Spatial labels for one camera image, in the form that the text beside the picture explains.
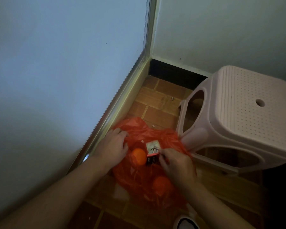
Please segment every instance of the small box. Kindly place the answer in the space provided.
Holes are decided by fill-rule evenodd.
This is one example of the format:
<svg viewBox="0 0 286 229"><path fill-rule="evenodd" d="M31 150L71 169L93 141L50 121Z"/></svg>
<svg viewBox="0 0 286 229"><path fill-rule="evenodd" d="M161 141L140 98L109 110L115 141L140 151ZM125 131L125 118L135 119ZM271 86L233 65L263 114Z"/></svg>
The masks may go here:
<svg viewBox="0 0 286 229"><path fill-rule="evenodd" d="M157 140L146 143L146 148L148 157L159 154L159 149L161 149L160 143Z"/></svg>

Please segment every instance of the orange fruit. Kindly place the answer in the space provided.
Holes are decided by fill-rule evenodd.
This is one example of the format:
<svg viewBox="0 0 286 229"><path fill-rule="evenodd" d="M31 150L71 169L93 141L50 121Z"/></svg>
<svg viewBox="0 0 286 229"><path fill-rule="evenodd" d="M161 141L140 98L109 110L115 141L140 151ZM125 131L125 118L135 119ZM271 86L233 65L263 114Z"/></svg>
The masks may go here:
<svg viewBox="0 0 286 229"><path fill-rule="evenodd" d="M153 181L153 190L160 197L174 189L171 181L165 176L158 176Z"/></svg>
<svg viewBox="0 0 286 229"><path fill-rule="evenodd" d="M144 150L137 148L134 149L132 152L133 162L137 165L145 165L147 161L147 156Z"/></svg>

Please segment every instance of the shoe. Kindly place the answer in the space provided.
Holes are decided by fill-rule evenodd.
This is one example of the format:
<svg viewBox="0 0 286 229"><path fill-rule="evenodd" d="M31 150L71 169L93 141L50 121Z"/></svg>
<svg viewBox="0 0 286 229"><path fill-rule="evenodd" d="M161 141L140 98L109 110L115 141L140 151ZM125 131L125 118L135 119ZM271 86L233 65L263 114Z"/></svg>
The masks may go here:
<svg viewBox="0 0 286 229"><path fill-rule="evenodd" d="M186 215L179 216L174 223L173 229L200 229L197 223Z"/></svg>

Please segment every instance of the pink plastic stool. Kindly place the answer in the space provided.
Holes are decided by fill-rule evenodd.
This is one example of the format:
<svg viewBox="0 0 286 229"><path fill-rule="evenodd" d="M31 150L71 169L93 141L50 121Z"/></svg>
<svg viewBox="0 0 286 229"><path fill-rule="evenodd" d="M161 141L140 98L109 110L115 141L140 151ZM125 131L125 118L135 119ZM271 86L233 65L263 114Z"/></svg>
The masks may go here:
<svg viewBox="0 0 286 229"><path fill-rule="evenodd" d="M183 132L188 105L195 99L203 99L201 110ZM195 159L229 173L286 163L285 81L225 66L180 106L176 131Z"/></svg>

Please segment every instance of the light blue wall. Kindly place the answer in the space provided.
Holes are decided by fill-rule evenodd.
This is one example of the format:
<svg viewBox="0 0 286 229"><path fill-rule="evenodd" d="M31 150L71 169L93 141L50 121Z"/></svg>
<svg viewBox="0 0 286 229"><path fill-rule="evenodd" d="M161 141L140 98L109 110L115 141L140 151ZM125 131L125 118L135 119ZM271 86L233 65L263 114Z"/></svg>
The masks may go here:
<svg viewBox="0 0 286 229"><path fill-rule="evenodd" d="M286 0L161 0L155 35L153 56L173 63L286 80Z"/></svg>
<svg viewBox="0 0 286 229"><path fill-rule="evenodd" d="M143 50L146 0L0 0L0 212L63 175Z"/></svg>

